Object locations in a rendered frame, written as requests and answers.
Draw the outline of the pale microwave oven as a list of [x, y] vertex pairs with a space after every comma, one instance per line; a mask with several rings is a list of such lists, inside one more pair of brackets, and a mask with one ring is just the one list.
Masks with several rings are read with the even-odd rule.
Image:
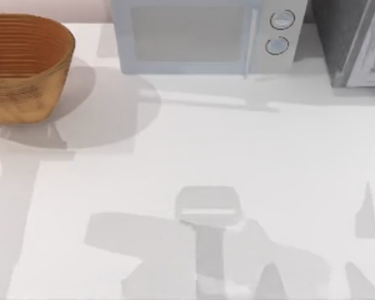
[[[308, 0], [261, 0], [256, 19], [256, 33], [251, 56], [252, 74], [280, 74], [288, 71], [293, 63], [298, 39], [303, 25]], [[270, 17], [273, 13], [283, 10], [292, 11], [296, 20], [294, 24], [285, 30], [276, 30], [270, 25]], [[279, 36], [289, 41], [289, 49], [278, 56], [273, 56], [265, 50], [265, 44], [269, 39]]]

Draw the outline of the grey cabinet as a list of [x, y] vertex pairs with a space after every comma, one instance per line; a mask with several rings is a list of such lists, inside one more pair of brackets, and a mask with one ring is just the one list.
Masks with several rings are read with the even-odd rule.
[[375, 87], [375, 0], [312, 0], [334, 88]]

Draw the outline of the brown woven basket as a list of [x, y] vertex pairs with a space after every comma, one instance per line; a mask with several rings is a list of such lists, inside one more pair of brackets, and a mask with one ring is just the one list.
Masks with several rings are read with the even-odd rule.
[[52, 114], [75, 46], [60, 22], [0, 13], [0, 124], [38, 123]]

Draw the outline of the microwave door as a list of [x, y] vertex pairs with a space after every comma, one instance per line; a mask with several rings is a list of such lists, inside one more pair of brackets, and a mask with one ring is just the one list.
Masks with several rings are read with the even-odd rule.
[[125, 74], [244, 74], [261, 0], [111, 0]]

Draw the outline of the round microwave knob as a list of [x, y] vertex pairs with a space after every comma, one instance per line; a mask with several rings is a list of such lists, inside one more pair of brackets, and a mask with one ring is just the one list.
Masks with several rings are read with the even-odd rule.
[[295, 14], [290, 10], [274, 12], [270, 17], [270, 25], [276, 30], [285, 30], [291, 27], [296, 20]]
[[265, 50], [268, 54], [278, 56], [285, 53], [289, 49], [289, 41], [282, 36], [269, 39], [265, 44]]

